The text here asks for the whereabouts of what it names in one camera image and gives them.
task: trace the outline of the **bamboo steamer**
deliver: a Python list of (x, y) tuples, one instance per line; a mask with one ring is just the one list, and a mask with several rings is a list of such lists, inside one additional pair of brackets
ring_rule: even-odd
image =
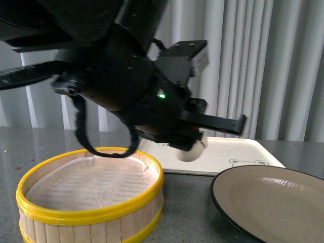
[[(97, 148), (107, 153), (123, 153), (125, 148)], [(157, 180), (142, 194), (109, 207), (60, 211), (30, 202), (26, 195), (40, 179), (77, 158), (93, 156), (77, 150), (48, 159), (27, 172), (16, 192), (20, 230), (27, 243), (115, 243), (140, 242), (157, 225), (163, 205), (163, 171), (152, 156), (137, 151), (132, 155), (156, 170)]]

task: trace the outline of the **gray countertop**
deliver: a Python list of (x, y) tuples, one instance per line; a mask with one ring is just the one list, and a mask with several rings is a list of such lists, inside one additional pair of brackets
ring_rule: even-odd
[[(128, 134), (89, 132), (94, 146), (128, 146)], [(258, 141), (287, 168), (324, 178), (324, 143)], [(73, 131), (0, 127), (0, 242), (22, 242), (15, 192), (32, 167), (81, 149)], [(213, 177), (165, 174), (163, 214), (143, 242), (256, 242), (232, 226), (210, 196)]]

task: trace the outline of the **bear print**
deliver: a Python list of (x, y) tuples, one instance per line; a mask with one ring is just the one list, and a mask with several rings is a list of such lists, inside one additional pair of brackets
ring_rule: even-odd
[(229, 162), (233, 164), (233, 167), (237, 166), (253, 166), (253, 165), (260, 165), (260, 166), (268, 166), (269, 163), (261, 160), (256, 160), (254, 162), (251, 161), (241, 161), (239, 159), (230, 159)]

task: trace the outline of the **green led light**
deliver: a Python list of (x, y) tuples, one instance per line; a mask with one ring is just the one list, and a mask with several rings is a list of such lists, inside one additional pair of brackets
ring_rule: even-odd
[(162, 99), (165, 99), (166, 98), (166, 95), (165, 94), (159, 94), (158, 95), (160, 98), (162, 98)]

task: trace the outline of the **white cloth liner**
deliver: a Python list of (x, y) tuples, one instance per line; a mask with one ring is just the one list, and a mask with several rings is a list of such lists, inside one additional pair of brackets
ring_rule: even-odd
[(135, 198), (157, 179), (154, 168), (134, 157), (77, 158), (37, 181), (26, 198), (47, 209), (93, 210)]

